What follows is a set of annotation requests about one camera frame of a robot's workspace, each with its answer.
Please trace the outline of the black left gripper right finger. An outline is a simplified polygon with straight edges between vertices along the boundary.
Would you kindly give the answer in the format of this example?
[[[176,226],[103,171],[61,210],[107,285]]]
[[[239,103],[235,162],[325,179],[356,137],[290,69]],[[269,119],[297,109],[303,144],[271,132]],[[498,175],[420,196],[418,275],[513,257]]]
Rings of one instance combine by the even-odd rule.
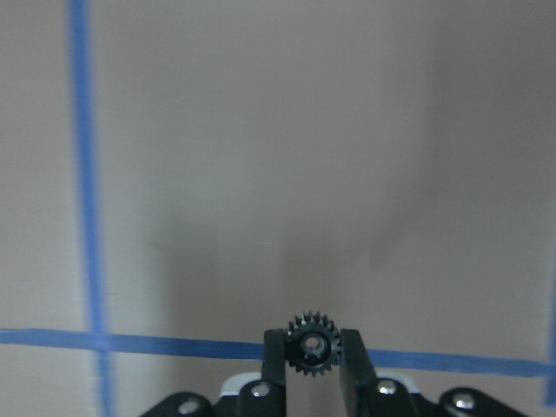
[[[379,376],[357,330],[341,330],[340,380],[348,416],[416,416],[401,380]]]

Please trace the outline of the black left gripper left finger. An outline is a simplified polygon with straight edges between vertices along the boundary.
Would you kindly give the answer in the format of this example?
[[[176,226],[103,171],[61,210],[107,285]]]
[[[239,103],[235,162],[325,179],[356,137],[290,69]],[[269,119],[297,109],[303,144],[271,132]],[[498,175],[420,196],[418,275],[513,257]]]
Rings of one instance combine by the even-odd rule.
[[[236,401],[236,415],[287,415],[285,342],[282,330],[265,331],[261,377],[242,387]]]

